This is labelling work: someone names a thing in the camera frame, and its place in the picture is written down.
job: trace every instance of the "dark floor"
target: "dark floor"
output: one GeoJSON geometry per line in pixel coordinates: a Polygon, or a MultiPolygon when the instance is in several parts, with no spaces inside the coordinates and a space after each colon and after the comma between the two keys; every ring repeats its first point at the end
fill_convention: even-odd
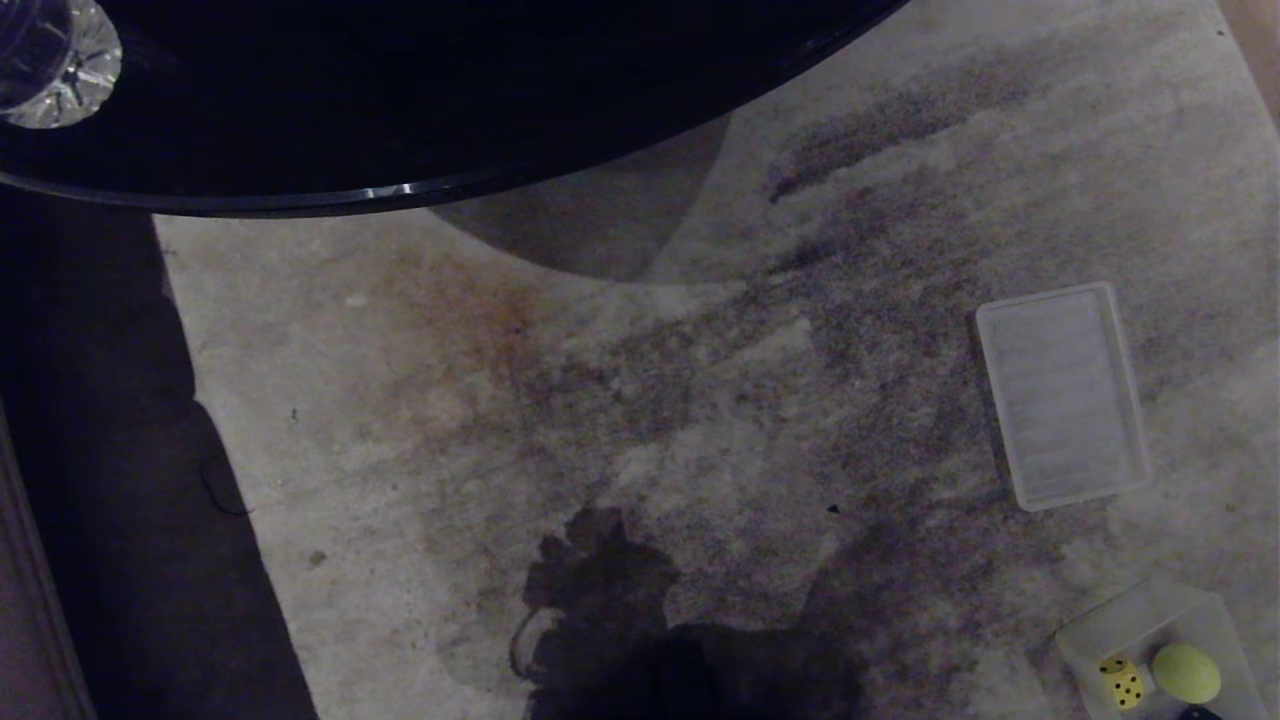
{"type": "Polygon", "coordinates": [[[0,214],[0,397],[99,715],[315,717],[150,215],[0,214]]]}

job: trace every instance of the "yellow dice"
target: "yellow dice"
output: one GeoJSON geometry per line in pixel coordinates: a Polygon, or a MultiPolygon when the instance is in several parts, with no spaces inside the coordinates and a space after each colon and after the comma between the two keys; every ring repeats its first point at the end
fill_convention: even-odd
{"type": "Polygon", "coordinates": [[[1107,692],[1111,693],[1111,701],[1116,703],[1117,710],[1133,710],[1142,703],[1147,688],[1133,662],[1119,656],[1108,657],[1098,665],[1098,671],[1102,673],[1107,692]]]}

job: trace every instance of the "clear plastic box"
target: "clear plastic box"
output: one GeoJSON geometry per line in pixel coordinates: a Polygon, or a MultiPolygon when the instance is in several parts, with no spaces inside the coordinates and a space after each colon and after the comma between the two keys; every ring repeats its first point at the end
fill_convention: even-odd
{"type": "Polygon", "coordinates": [[[989,302],[975,319],[1024,510],[1151,484],[1137,383],[1110,284],[989,302]]]}
{"type": "Polygon", "coordinates": [[[1161,647],[1184,642],[1217,662],[1222,689],[1204,705],[1224,720],[1268,720],[1253,674],[1244,660],[1226,603],[1215,593],[1166,580],[1148,580],[1107,601],[1060,629],[1055,637],[1070,665],[1093,720],[1175,720],[1189,705],[1152,680],[1152,657],[1161,647]],[[1100,664],[1115,656],[1139,667],[1146,697],[1121,711],[1111,700],[1100,664]]]}

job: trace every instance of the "wall baseboard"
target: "wall baseboard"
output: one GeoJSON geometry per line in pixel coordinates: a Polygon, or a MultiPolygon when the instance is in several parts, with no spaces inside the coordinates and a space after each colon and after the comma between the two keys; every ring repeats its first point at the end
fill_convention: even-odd
{"type": "Polygon", "coordinates": [[[95,720],[0,405],[0,717],[95,720]]]}

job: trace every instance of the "yellow ball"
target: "yellow ball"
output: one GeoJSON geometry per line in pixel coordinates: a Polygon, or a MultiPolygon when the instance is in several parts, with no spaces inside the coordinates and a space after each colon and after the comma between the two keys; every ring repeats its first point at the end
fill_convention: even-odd
{"type": "Polygon", "coordinates": [[[1151,664],[1151,674],[1165,692],[1192,705],[1204,705],[1222,689],[1222,673],[1217,669],[1217,662],[1187,643],[1171,643],[1160,648],[1151,664]]]}

